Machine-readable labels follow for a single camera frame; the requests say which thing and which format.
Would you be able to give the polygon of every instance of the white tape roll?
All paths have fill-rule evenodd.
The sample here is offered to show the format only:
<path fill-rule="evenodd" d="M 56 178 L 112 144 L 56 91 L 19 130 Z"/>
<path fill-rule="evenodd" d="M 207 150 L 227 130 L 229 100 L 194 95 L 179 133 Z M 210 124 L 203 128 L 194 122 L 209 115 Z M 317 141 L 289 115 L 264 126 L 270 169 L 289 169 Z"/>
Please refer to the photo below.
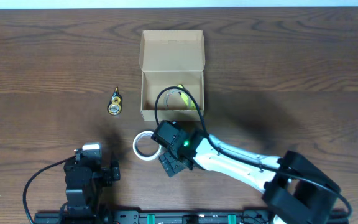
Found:
<path fill-rule="evenodd" d="M 151 156 L 143 156 L 142 153 L 137 148 L 137 142 L 139 141 L 139 139 L 141 139 L 144 136 L 151 136 L 151 135 L 153 135 L 152 131 L 144 131 L 144 132 L 139 133 L 135 137 L 134 143 L 132 145 L 134 148 L 135 155 L 144 161 L 151 161 L 151 160 L 157 158 L 161 153 L 161 145 L 159 145 L 157 152 L 155 152 L 155 154 L 152 154 Z"/>

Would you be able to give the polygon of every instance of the white wall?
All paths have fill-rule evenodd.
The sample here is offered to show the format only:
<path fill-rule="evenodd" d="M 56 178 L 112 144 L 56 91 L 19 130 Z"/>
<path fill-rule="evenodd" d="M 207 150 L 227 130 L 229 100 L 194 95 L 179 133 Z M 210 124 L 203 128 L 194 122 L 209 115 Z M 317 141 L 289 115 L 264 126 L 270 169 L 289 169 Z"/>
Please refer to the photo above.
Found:
<path fill-rule="evenodd" d="M 358 0 L 0 0 L 0 9 L 358 6 Z"/>

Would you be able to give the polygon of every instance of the box lid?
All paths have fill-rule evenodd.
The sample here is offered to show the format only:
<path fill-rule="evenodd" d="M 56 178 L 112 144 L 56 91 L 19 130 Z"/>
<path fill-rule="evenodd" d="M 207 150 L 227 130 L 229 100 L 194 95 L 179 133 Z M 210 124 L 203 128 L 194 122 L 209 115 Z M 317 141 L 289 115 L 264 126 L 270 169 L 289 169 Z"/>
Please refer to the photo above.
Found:
<path fill-rule="evenodd" d="M 202 30 L 143 30 L 140 42 L 143 72 L 204 70 Z"/>

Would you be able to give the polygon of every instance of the wood grain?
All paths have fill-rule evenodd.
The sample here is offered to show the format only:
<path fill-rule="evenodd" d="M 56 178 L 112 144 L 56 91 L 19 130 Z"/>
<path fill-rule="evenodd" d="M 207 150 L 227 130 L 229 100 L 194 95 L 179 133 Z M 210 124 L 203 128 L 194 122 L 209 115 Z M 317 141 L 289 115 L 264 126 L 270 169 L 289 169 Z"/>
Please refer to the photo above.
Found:
<path fill-rule="evenodd" d="M 134 136 L 155 128 L 139 111 L 144 29 L 204 30 L 209 132 L 255 152 L 304 154 L 341 186 L 358 223 L 358 8 L 0 11 L 0 223 L 27 223 L 29 177 L 87 141 L 120 159 L 122 179 L 103 197 L 110 205 L 264 206 L 222 174 L 169 179 L 133 154 Z M 125 101 L 117 117 L 106 111 L 115 86 Z M 30 186 L 32 214 L 65 201 L 62 167 Z"/>

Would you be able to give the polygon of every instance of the open cardboard box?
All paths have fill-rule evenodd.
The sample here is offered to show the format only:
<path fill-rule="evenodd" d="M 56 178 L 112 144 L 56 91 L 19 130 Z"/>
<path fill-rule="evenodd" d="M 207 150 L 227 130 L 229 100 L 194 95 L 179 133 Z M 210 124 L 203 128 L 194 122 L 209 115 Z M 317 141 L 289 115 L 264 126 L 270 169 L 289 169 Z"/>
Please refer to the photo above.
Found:
<path fill-rule="evenodd" d="M 140 112 L 145 121 L 155 121 L 154 105 L 166 87 L 182 84 L 204 114 L 204 36 L 202 30 L 143 30 L 140 42 L 142 95 Z M 164 93 L 157 106 L 159 120 L 197 121 L 196 110 L 188 110 L 183 100 L 171 97 L 165 109 Z"/>

